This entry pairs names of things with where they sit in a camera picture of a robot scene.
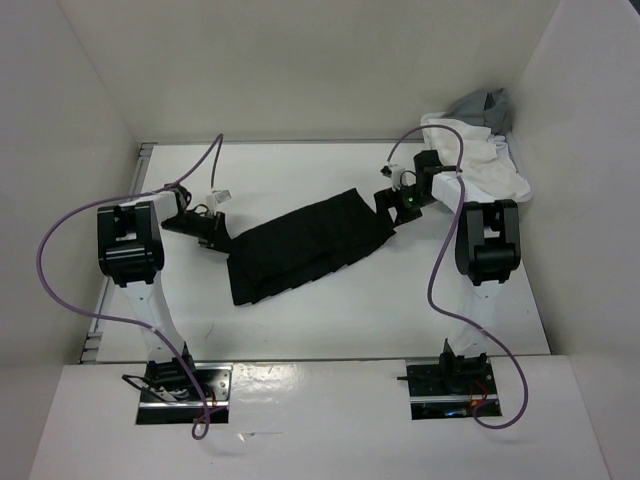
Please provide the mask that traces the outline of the black pleated skirt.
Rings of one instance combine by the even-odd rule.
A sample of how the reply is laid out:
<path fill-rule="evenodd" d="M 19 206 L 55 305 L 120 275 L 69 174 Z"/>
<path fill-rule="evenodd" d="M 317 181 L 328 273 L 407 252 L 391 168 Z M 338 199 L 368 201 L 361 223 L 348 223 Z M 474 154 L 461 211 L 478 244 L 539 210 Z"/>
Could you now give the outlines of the black pleated skirt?
<path fill-rule="evenodd" d="M 375 252 L 395 234 L 354 188 L 247 230 L 232 241 L 233 304 L 256 304 Z"/>

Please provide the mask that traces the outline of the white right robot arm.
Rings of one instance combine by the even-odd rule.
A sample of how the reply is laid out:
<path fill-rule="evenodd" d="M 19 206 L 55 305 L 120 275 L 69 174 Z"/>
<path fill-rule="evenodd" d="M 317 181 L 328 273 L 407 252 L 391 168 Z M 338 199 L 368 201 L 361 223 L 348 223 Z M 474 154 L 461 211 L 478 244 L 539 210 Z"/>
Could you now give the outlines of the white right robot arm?
<path fill-rule="evenodd" d="M 518 205 L 492 199 L 469 181 L 460 185 L 456 167 L 443 165 L 434 150 L 416 154 L 411 170 L 388 164 L 381 174 L 390 186 L 374 194 L 376 213 L 394 226 L 418 219 L 434 202 L 462 208 L 455 222 L 454 259 L 465 293 L 456 315 L 467 320 L 444 342 L 436 372 L 413 367 L 406 380 L 420 388 L 432 380 L 442 395 L 479 394 L 488 374 L 486 333 L 494 323 L 497 296 L 521 262 Z"/>

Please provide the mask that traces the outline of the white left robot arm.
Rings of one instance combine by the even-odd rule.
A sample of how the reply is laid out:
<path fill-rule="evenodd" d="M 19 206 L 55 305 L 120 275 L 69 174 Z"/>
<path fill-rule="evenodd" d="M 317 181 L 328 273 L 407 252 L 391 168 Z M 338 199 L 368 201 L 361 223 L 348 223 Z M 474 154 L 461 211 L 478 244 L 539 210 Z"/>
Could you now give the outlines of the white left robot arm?
<path fill-rule="evenodd" d="M 195 207 L 190 203 L 191 193 L 175 185 L 97 211 L 99 267 L 125 295 L 134 313 L 131 323 L 142 330 L 146 378 L 151 387 L 180 400 L 196 393 L 199 375 L 164 294 L 161 230 L 192 237 L 222 253 L 232 245 L 226 216 L 214 207 L 215 198 Z"/>

